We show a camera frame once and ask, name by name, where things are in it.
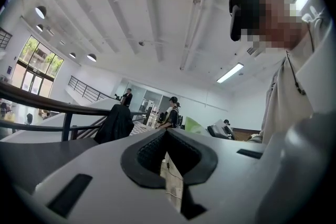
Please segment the green tree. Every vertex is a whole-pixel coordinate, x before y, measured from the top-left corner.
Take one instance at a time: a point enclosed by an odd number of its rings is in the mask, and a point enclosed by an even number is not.
[[[63,63],[63,59],[59,58],[58,56],[55,56],[53,61],[51,62],[50,68],[51,70],[49,70],[49,74],[54,77],[58,71],[58,69],[60,68],[60,66]]]
[[[24,62],[27,62],[26,58],[30,58],[35,49],[37,48],[38,41],[34,37],[30,37],[26,43],[26,45],[23,47],[23,50],[20,54],[19,59],[21,59]]]
[[[51,54],[48,54],[48,56],[46,57],[46,62],[51,62],[54,56],[55,54],[53,52]]]

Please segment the window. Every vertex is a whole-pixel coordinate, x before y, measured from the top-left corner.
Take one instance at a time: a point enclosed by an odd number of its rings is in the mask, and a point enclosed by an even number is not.
[[[51,77],[55,77],[59,68],[61,67],[63,63],[63,59],[59,58],[57,55],[54,56],[53,60],[51,61],[51,64],[47,70],[47,75]]]
[[[19,60],[30,67],[54,78],[63,59],[54,54],[36,38],[30,36],[19,56]]]
[[[33,36],[30,36],[28,39],[26,45],[23,47],[21,54],[19,56],[19,60],[21,60],[24,63],[28,63],[31,59],[34,51],[36,50],[38,46],[38,41]]]
[[[12,85],[49,97],[52,83],[63,59],[30,36],[24,45],[12,76]]]

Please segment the air vent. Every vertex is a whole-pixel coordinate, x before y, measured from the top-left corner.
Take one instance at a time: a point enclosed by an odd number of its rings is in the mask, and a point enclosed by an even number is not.
[[[247,50],[248,54],[252,55],[258,48],[249,48]]]

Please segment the black rubber opening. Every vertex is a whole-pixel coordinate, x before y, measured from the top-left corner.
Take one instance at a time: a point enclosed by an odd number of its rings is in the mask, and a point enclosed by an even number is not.
[[[65,188],[50,202],[48,208],[62,217],[66,217],[74,207],[84,190],[92,180],[92,176],[76,175]]]
[[[260,152],[249,151],[249,150],[238,150],[237,153],[254,158],[254,159],[260,159],[262,156],[262,153]]]

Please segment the pipe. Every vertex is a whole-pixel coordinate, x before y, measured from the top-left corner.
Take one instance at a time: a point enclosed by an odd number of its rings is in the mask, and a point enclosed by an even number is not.
[[[192,46],[192,44],[194,42],[195,34],[196,34],[198,26],[200,24],[200,17],[201,17],[201,12],[202,12],[202,9],[203,9],[203,5],[204,5],[204,0],[201,0],[201,2],[199,4],[198,14],[197,14],[197,17],[196,17],[195,28],[194,28],[194,30],[193,30],[193,32],[191,34],[191,42],[189,42],[189,44],[187,44],[187,38],[189,36],[189,31],[190,31],[190,28],[191,28],[191,22],[192,22],[193,14],[190,17],[190,25],[189,25],[189,29],[188,29],[187,36],[186,36],[186,43],[185,43],[185,46],[184,46],[184,49],[187,49],[187,53],[182,58],[182,63],[181,63],[181,66],[180,66],[181,70],[184,70],[186,62],[187,62],[187,59],[188,59],[188,56],[190,54],[190,48],[191,48],[191,46]]]

